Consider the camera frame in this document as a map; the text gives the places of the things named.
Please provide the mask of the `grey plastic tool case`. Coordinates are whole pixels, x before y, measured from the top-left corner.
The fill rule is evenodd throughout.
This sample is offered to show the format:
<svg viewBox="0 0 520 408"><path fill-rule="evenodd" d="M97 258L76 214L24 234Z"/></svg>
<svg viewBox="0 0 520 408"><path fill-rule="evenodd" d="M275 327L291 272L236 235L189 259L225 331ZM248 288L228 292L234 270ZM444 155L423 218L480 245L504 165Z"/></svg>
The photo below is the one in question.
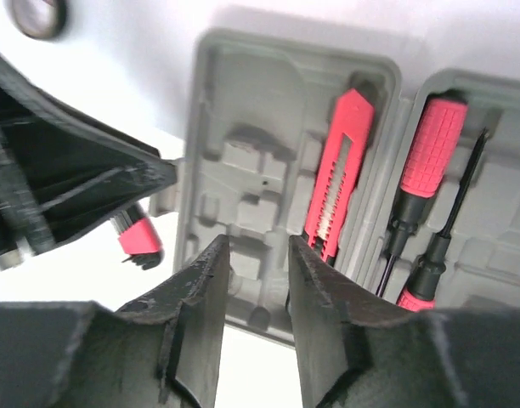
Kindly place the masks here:
<svg viewBox="0 0 520 408"><path fill-rule="evenodd" d="M520 307L520 81L445 69L412 96L390 60L231 31L197 49L174 267L229 238L226 321L292 344L288 242L302 235L390 302L449 230L434 302Z"/></svg>

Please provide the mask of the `short red black screwdriver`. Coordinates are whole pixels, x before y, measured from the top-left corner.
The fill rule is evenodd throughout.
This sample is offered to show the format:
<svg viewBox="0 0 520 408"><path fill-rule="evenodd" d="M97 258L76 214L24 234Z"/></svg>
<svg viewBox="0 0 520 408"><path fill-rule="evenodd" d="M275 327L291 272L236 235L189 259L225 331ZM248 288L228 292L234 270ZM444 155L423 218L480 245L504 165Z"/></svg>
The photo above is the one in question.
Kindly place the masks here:
<svg viewBox="0 0 520 408"><path fill-rule="evenodd" d="M410 272L396 302L399 307L412 312L434 308L438 283L446 270L445 259L452 239L451 233L489 137L490 131L485 128L472 149L446 223L432 236L426 251L420 255Z"/></svg>

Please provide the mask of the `black tape roll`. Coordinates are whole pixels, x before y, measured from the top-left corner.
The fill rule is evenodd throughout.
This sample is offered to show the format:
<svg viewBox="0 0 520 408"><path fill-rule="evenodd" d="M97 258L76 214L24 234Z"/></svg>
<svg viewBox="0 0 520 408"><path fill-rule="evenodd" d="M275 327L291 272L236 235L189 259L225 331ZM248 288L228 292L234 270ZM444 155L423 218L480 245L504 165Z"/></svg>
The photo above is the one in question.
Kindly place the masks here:
<svg viewBox="0 0 520 408"><path fill-rule="evenodd" d="M25 36L48 41L65 29L69 8L65 0L10 0L8 11L14 25Z"/></svg>

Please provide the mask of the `long red black screwdriver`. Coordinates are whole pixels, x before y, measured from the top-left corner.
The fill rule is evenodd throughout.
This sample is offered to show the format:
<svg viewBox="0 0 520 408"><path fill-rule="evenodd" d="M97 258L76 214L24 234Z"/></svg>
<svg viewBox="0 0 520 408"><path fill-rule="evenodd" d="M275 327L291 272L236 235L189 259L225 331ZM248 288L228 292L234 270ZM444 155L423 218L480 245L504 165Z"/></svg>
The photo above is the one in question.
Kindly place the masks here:
<svg viewBox="0 0 520 408"><path fill-rule="evenodd" d="M389 223L387 264L376 288L378 297L384 294L395 262L407 240L417 231L428 201L441 184L467 111L464 99L444 94L429 98L421 113Z"/></svg>

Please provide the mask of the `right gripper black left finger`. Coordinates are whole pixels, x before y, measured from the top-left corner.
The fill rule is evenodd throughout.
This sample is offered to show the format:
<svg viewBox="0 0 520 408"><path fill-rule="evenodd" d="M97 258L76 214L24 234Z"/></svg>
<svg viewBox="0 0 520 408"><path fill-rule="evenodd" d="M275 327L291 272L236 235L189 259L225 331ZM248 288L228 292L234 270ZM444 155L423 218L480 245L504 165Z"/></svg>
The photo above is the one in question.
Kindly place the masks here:
<svg viewBox="0 0 520 408"><path fill-rule="evenodd" d="M110 311L95 302L0 303L0 407L212 407L229 238Z"/></svg>

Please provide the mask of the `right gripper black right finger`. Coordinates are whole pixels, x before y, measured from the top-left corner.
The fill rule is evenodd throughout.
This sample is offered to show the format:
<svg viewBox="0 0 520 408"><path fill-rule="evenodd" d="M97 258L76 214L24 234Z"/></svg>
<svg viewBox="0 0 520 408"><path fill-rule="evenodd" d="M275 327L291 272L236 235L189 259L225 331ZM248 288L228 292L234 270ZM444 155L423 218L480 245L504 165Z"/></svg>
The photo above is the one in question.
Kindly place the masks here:
<svg viewBox="0 0 520 408"><path fill-rule="evenodd" d="M289 240L291 324L306 407L520 407L520 308L414 313Z"/></svg>

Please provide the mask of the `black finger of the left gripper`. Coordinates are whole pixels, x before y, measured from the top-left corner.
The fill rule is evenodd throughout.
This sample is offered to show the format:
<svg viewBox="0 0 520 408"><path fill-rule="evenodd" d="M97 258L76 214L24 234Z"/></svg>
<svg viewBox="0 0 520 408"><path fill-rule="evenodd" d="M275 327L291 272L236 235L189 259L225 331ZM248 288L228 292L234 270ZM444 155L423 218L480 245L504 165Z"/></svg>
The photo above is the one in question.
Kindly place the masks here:
<svg viewBox="0 0 520 408"><path fill-rule="evenodd" d="M174 184L156 148L32 85L0 55L0 257L26 241L36 255L67 245Z"/></svg>

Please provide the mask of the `red hex key set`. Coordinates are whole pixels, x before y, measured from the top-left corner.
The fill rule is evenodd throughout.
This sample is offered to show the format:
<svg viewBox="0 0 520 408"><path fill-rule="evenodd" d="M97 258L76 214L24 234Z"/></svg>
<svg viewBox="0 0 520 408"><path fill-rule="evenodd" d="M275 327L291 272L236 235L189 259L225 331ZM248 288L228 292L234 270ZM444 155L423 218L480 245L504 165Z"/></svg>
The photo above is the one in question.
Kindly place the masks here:
<svg viewBox="0 0 520 408"><path fill-rule="evenodd" d="M118 241L126 254L125 262L133 262L142 270L157 267L164 258L161 239L144 209L134 203L110 219Z"/></svg>

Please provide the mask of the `red black utility knife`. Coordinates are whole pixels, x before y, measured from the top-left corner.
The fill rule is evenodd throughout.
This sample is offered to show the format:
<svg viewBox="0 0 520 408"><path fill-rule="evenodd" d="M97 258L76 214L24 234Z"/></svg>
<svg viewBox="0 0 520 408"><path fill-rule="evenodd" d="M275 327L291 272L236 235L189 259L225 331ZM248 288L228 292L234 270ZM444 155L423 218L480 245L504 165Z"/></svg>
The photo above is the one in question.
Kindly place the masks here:
<svg viewBox="0 0 520 408"><path fill-rule="evenodd" d="M336 257L374 115L374 106L355 88L336 100L304 225L308 245L325 262Z"/></svg>

